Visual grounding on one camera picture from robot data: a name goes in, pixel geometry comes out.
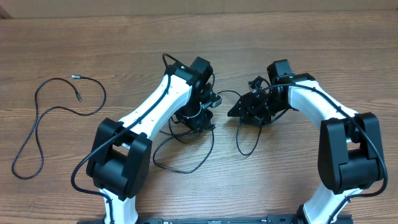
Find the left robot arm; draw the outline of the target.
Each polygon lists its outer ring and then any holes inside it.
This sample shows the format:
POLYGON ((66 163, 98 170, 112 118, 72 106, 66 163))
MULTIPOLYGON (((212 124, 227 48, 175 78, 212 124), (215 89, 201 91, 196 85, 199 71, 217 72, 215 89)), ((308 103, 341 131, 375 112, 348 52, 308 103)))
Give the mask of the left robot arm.
POLYGON ((214 129, 208 108, 220 98, 208 81, 212 75, 210 62, 201 57, 189 67, 175 61, 137 109, 119 121, 101 122, 86 167, 104 198, 106 213, 100 223, 137 223, 136 195, 149 172, 152 142, 172 116, 189 134, 214 129))

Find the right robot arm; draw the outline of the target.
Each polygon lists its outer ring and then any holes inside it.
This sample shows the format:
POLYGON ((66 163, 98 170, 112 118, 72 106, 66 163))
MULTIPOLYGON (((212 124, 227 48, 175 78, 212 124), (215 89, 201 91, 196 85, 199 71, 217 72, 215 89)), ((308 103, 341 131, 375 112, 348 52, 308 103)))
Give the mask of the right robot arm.
POLYGON ((320 131, 317 169, 320 184, 295 215, 268 215, 268 223, 352 223, 340 216, 354 198, 375 197, 385 191, 388 174, 384 162, 379 120, 336 101, 308 73, 295 74, 286 59, 267 67, 267 85, 258 76, 251 91, 228 111, 240 124, 262 128, 288 110, 304 114, 320 131))

